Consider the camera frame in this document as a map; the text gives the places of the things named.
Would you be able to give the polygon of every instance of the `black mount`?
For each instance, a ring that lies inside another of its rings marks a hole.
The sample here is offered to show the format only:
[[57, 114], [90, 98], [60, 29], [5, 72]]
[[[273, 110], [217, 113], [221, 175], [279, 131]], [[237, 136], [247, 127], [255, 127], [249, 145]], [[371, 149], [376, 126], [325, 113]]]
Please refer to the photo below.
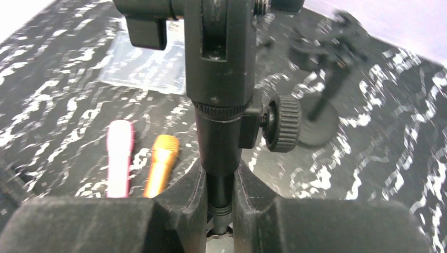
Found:
[[295, 26], [290, 40], [290, 60], [304, 71], [326, 70], [321, 96], [307, 95], [300, 100], [303, 125], [299, 141], [309, 146], [329, 142], [338, 131], [338, 112], [330, 100], [340, 91], [350, 72], [367, 61], [364, 53], [369, 35], [359, 21], [347, 12], [335, 13], [332, 29], [316, 34], [305, 25]]
[[274, 95], [263, 108], [254, 89], [256, 24], [268, 1], [114, 2], [135, 46], [164, 49], [166, 19], [184, 18], [200, 159], [153, 199], [27, 201], [0, 236], [2, 252], [205, 253], [207, 239], [223, 236], [235, 252], [428, 252], [400, 204], [285, 199], [241, 159], [259, 128], [271, 151], [292, 150], [302, 120], [294, 98]]

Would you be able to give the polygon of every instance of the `marble pattern tablecloth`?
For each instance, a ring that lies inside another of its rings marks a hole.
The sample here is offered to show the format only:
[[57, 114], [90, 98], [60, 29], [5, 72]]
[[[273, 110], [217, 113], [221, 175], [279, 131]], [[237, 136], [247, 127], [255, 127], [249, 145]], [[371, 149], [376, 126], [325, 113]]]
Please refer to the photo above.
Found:
[[[324, 31], [329, 21], [302, 11]], [[141, 196], [158, 134], [181, 140], [171, 183], [198, 157], [193, 105], [186, 96], [115, 87], [97, 80], [121, 17], [109, 0], [57, 1], [0, 45], [0, 169], [12, 168], [43, 196], [100, 198], [106, 190], [105, 135], [116, 119], [133, 122], [132, 196]], [[256, 87], [300, 98], [324, 87], [324, 71], [287, 59], [296, 18], [273, 13], [259, 31], [273, 48], [257, 54]], [[285, 197], [386, 199], [406, 204], [434, 251], [447, 243], [447, 70], [374, 41], [374, 55], [333, 100], [341, 124], [325, 147], [268, 152], [258, 137], [243, 157]], [[0, 214], [11, 212], [0, 206]]]

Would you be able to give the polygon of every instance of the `gold cylinder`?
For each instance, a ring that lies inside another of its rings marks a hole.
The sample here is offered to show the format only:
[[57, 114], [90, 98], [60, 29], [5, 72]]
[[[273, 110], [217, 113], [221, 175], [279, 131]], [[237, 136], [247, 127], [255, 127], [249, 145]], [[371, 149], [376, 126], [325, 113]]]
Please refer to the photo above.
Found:
[[179, 140], [173, 136], [159, 135], [152, 147], [152, 162], [143, 196], [153, 198], [168, 185], [172, 167], [179, 153]]

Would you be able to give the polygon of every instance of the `knurled knob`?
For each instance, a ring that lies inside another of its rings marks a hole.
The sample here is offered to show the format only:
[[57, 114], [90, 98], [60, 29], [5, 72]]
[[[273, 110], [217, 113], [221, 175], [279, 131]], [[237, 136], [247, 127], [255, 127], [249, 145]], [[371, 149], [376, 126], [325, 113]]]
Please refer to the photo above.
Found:
[[302, 121], [301, 106], [291, 95], [274, 95], [266, 107], [260, 126], [271, 152], [287, 153], [298, 142]]

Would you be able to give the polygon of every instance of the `microphone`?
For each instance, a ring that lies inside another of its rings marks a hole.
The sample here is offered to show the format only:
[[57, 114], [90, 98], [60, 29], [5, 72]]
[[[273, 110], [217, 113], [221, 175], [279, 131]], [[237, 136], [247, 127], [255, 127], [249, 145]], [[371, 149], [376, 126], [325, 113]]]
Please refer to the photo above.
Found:
[[159, 135], [152, 146], [152, 162], [143, 196], [153, 198], [168, 184], [169, 175], [179, 154], [180, 142], [174, 136]]
[[130, 155], [133, 149], [133, 126], [126, 120], [115, 120], [107, 132], [109, 154], [108, 198], [129, 196]]

